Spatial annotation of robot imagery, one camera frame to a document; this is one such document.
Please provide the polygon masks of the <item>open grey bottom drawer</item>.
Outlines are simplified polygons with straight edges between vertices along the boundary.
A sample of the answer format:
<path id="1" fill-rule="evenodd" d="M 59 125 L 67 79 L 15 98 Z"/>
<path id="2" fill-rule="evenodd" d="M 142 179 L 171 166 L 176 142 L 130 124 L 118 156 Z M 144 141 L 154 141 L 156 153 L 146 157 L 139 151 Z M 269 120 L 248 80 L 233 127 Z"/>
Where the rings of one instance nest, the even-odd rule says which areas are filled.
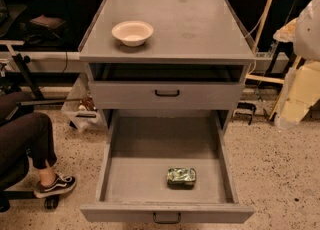
<path id="1" fill-rule="evenodd" d="M 192 167 L 193 188 L 167 184 L 167 171 Z M 254 213 L 239 203 L 215 111 L 116 110 L 95 201 L 80 207 L 91 222 L 153 222 L 180 213 L 180 223 L 243 223 Z"/>

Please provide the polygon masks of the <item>closed grey drawer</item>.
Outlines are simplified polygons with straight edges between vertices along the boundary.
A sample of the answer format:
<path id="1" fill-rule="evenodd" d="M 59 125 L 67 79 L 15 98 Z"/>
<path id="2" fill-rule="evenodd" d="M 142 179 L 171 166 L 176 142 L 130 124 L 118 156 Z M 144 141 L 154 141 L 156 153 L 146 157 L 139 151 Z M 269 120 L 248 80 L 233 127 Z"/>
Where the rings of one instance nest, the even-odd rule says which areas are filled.
<path id="1" fill-rule="evenodd" d="M 90 81 L 89 88 L 98 109 L 231 110 L 244 84 Z M 155 90 L 180 90 L 180 95 L 157 97 Z"/>

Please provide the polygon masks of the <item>grey cabinet with counter top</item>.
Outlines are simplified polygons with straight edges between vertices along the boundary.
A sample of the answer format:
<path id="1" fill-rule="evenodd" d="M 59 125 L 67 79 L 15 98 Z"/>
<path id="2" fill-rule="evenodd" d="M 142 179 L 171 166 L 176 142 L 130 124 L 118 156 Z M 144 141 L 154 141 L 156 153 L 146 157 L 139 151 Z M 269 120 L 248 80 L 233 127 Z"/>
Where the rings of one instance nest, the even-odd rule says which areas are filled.
<path id="1" fill-rule="evenodd" d="M 153 35 L 140 46 L 126 46 L 111 34 L 124 21 L 149 23 Z M 89 82 L 244 84 L 254 62 L 225 0 L 104 0 L 83 39 L 80 59 Z M 235 108 L 193 111 L 215 111 L 226 126 Z M 105 127 L 116 110 L 187 111 L 98 109 Z"/>

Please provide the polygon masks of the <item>white paper bowl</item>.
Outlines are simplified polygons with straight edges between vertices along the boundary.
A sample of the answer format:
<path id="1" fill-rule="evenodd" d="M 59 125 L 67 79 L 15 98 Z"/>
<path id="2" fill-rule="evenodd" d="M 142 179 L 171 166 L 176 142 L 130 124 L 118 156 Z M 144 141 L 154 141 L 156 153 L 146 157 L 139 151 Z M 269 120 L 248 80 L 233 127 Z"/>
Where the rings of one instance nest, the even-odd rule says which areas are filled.
<path id="1" fill-rule="evenodd" d="M 111 34 L 114 38 L 129 47 L 142 45 L 154 32 L 154 28 L 143 21 L 124 21 L 113 27 Z"/>

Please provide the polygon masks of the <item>clear plastic bin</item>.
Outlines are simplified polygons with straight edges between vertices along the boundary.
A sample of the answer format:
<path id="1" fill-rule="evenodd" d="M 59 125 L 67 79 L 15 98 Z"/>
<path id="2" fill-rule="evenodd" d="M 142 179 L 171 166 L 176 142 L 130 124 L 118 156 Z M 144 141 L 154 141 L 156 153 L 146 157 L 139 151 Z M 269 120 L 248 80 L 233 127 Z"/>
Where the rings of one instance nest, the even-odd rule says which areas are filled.
<path id="1" fill-rule="evenodd" d="M 65 114 L 79 132 L 100 130 L 103 122 L 93 103 L 87 76 L 82 73 L 73 84 L 64 102 L 62 113 Z"/>

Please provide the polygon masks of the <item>black and white sneaker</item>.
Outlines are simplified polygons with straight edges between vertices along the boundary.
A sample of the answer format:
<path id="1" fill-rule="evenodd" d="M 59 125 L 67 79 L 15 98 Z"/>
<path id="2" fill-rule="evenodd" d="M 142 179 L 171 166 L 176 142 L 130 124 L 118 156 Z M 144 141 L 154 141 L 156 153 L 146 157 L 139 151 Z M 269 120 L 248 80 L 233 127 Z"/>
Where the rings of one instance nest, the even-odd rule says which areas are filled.
<path id="1" fill-rule="evenodd" d="M 76 186 L 74 176 L 55 175 L 54 177 L 40 178 L 34 190 L 37 198 L 46 198 L 54 195 L 66 194 Z"/>

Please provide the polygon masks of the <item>dark box on shelf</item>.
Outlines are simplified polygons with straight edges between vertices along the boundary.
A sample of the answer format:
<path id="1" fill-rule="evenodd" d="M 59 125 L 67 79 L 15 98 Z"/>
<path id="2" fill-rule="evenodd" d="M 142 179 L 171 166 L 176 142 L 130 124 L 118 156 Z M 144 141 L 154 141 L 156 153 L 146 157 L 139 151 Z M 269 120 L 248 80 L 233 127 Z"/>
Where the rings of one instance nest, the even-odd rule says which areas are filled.
<path id="1" fill-rule="evenodd" d="M 32 28 L 36 30 L 56 30 L 65 24 L 65 20 L 61 18 L 48 17 L 45 15 L 40 15 L 29 21 Z"/>

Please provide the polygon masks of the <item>seated person's leg dark trousers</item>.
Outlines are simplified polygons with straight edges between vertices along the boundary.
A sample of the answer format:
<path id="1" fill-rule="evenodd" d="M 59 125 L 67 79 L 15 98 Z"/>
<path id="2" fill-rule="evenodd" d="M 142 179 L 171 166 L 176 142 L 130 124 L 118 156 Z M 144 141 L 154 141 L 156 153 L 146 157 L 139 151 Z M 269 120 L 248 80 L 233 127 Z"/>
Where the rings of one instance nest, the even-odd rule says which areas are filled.
<path id="1" fill-rule="evenodd" d="M 28 109 L 26 114 L 0 127 L 0 175 L 7 172 L 27 150 L 40 178 L 56 175 L 52 123 L 46 114 Z"/>

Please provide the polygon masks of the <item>black tripod stand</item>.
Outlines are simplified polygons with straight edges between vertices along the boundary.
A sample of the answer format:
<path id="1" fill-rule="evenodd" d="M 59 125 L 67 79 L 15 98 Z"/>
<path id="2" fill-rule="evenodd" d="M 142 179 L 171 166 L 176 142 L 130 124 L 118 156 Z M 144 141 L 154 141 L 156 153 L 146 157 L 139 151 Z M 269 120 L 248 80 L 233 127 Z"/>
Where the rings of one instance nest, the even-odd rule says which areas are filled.
<path id="1" fill-rule="evenodd" d="M 14 46 L 22 46 L 24 44 L 23 40 L 0 40 L 0 45 L 4 45 L 7 47 L 13 61 L 17 65 L 18 69 L 20 70 L 23 78 L 26 81 L 26 84 L 31 89 L 33 95 L 37 100 L 43 100 L 44 96 L 40 91 L 40 88 L 36 82 L 36 80 L 32 77 L 32 74 L 27 66 L 26 61 L 22 57 L 20 53 L 17 53 L 13 47 Z"/>

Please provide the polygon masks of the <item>black office chair base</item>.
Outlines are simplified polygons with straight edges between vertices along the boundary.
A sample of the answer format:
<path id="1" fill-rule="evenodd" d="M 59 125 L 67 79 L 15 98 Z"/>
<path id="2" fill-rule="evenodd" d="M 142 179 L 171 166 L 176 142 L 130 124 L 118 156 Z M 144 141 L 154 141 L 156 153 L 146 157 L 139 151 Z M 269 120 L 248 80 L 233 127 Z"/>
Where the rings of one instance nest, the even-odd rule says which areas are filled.
<path id="1" fill-rule="evenodd" d="M 0 192 L 0 212 L 10 209 L 10 200 L 36 199 L 33 191 L 1 191 Z M 56 209 L 59 204 L 59 196 L 53 195 L 45 198 L 44 207 L 46 209 Z"/>

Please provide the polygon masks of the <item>wooden stick frame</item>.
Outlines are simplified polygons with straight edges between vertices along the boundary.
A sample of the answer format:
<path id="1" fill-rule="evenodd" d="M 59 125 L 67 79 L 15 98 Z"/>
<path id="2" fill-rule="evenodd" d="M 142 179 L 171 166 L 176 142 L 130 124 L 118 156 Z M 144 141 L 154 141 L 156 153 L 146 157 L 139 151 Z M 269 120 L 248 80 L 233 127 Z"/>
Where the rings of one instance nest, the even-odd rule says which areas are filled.
<path id="1" fill-rule="evenodd" d="M 253 47 L 252 47 L 253 54 L 256 54 L 256 52 L 257 52 L 258 43 L 260 41 L 260 37 L 261 37 L 262 31 L 263 31 L 264 26 L 265 26 L 265 22 L 267 20 L 267 17 L 268 17 L 268 14 L 269 14 L 269 10 L 270 10 L 271 5 L 272 5 L 272 1 L 273 0 L 267 0 L 265 8 L 264 8 L 264 11 L 263 11 L 263 13 L 262 13 L 257 25 L 256 25 L 256 27 L 258 28 L 258 31 L 256 33 L 255 41 L 254 41 L 254 44 L 253 44 Z M 292 18 L 292 14 L 293 14 L 292 12 L 295 11 L 299 1 L 300 0 L 294 0 L 292 6 L 290 8 L 290 11 L 288 13 L 288 16 L 287 16 L 287 18 L 285 20 L 285 24 L 287 24 L 290 20 L 292 20 L 291 19 Z M 265 74 L 271 72 L 272 67 L 274 66 L 274 64 L 276 62 L 277 55 L 278 55 L 278 52 L 279 52 L 278 51 L 278 49 L 279 49 L 279 45 L 278 44 L 279 44 L 279 42 L 276 42 L 275 51 L 273 53 L 273 57 L 272 57 L 271 63 L 269 65 L 269 68 L 266 70 Z M 293 62 L 291 62 L 290 64 L 289 63 L 288 64 L 293 69 L 297 69 L 299 64 L 300 64 L 301 59 L 302 59 L 301 56 L 296 56 L 295 60 Z M 246 75 L 246 78 L 250 79 L 250 80 L 259 81 L 259 82 L 277 83 L 277 84 L 284 85 L 284 79 L 277 79 L 277 78 L 266 77 L 266 76 L 256 76 L 256 75 L 252 75 L 250 71 Z M 284 93 L 283 93 L 283 89 L 282 89 L 280 91 L 279 96 L 278 96 L 278 98 L 277 98 L 277 100 L 276 100 L 276 102 L 275 102 L 275 104 L 273 106 L 273 109 L 272 109 L 272 111 L 271 111 L 271 113 L 269 115 L 266 113 L 266 111 L 264 111 L 264 113 L 266 114 L 267 119 L 269 121 L 274 121 L 275 120 L 276 109 L 279 106 L 280 98 L 281 98 L 281 96 L 283 94 Z"/>

